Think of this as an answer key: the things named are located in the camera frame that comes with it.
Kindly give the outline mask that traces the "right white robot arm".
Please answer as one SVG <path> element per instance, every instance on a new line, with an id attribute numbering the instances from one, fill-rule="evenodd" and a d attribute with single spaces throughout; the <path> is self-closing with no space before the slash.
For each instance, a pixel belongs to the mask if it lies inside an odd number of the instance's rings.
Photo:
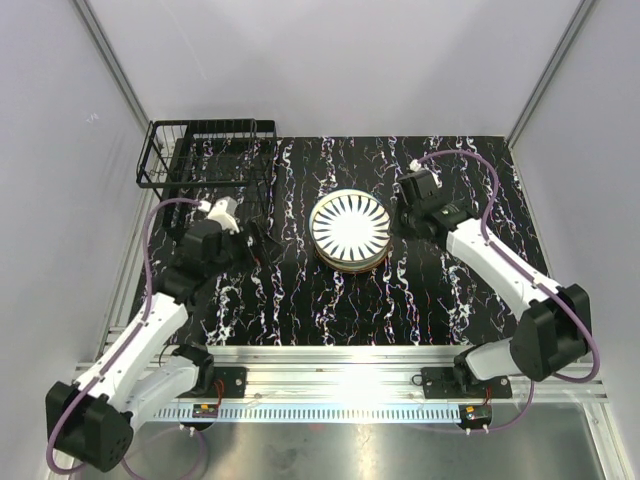
<path id="1" fill-rule="evenodd" d="M 582 287 L 563 287 L 541 274 L 490 231 L 485 217 L 446 202 L 431 172 L 406 174 L 399 185 L 399 232 L 432 242 L 465 263 L 518 322 L 511 337 L 472 347 L 454 358 L 452 377 L 458 393 L 475 397 L 490 381 L 512 375 L 540 382 L 594 353 L 590 299 Z"/>

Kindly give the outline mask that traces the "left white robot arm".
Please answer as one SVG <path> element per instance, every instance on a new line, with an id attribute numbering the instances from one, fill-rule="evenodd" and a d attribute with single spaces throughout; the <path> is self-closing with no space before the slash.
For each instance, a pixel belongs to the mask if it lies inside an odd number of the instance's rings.
<path id="1" fill-rule="evenodd" d="M 58 381 L 47 392 L 48 467 L 67 474 L 54 460 L 62 452 L 108 472 L 124 459 L 135 432 L 167 403 L 221 392 L 214 358 L 202 345 L 180 344 L 154 373 L 143 372 L 190 315 L 206 309 L 218 277 L 265 266 L 279 254 L 278 242 L 256 221 L 237 230 L 220 220 L 192 225 L 165 270 L 148 277 L 145 303 L 121 336 L 75 381 Z"/>

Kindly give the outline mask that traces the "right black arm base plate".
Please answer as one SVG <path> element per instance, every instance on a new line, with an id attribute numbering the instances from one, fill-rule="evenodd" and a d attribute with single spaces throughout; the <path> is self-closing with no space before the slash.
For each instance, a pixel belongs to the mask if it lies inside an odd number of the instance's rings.
<path id="1" fill-rule="evenodd" d="M 513 396 L 507 377 L 490 380 L 460 380 L 453 367 L 423 367 L 419 373 L 426 399 L 510 399 Z"/>

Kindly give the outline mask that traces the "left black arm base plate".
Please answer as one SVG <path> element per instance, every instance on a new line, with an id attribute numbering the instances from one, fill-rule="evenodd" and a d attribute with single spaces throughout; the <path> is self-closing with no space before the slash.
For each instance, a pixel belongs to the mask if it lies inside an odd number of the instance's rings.
<path id="1" fill-rule="evenodd" d="M 246 367 L 215 367 L 213 379 L 204 388 L 195 388 L 183 395 L 183 398 L 213 399 L 222 394 L 223 399 L 243 399 L 247 386 L 248 369 Z"/>

